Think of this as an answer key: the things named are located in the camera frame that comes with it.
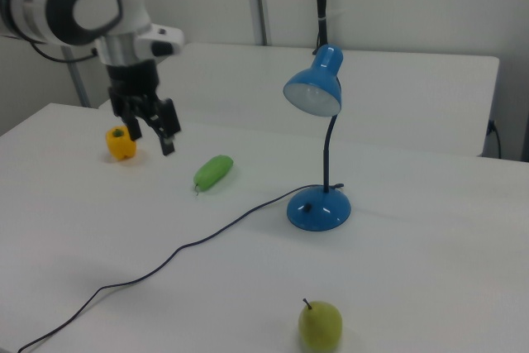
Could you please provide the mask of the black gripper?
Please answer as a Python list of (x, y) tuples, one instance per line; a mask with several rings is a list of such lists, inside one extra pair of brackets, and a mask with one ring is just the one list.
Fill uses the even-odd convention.
[(181, 126), (173, 101), (170, 98), (158, 99), (156, 90), (160, 80), (155, 61), (144, 60), (128, 66), (108, 65), (107, 74), (111, 81), (108, 92), (112, 111), (127, 127), (131, 140), (142, 137), (136, 110), (138, 98), (147, 98), (143, 119), (158, 136), (162, 154), (168, 156), (174, 153), (174, 136), (181, 132)]

